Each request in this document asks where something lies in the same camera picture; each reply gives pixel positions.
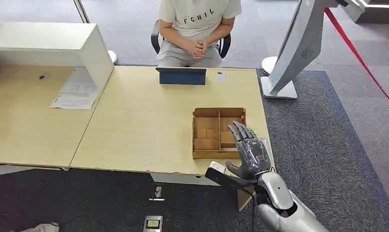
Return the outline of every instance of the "cardboard compartment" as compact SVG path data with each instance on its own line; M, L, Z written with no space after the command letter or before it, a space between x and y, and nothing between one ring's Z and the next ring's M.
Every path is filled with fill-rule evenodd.
M193 112L193 159L238 159L227 127L236 120L245 124L244 108L196 108Z

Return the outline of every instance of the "white kiosk stand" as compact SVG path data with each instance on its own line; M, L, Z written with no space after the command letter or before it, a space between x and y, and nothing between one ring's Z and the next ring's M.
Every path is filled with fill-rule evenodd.
M292 79L321 52L324 11L327 7L352 5L363 11L355 0L300 0L277 57L265 58L261 77L266 98L296 99Z

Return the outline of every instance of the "white pole base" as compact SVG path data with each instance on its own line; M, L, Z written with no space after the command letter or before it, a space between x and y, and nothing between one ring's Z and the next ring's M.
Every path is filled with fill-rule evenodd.
M267 76L273 72L274 66L277 63L277 57L267 57L262 60L261 67L264 74Z
M297 92L295 91L294 83L292 81L280 90L277 94L271 94L273 89L272 82L268 76L262 76L260 78L262 86L262 94L265 98L278 98L278 99L297 99Z
M114 51L111 51L111 50L109 50L107 52L109 53L110 59L112 60L113 64L116 65L117 64L117 60L118 60L116 53Z

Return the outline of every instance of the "clasped hands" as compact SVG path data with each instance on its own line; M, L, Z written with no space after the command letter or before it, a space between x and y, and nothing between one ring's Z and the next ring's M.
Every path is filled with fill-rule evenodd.
M206 55L207 46L208 44L206 41L189 41L185 50L190 53L192 58L203 59Z

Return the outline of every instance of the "robotic thumb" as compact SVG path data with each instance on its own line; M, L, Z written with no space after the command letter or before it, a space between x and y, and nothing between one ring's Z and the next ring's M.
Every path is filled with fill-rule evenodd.
M226 161L226 167L234 175L236 175L236 176L241 178L240 168L235 166L231 161Z

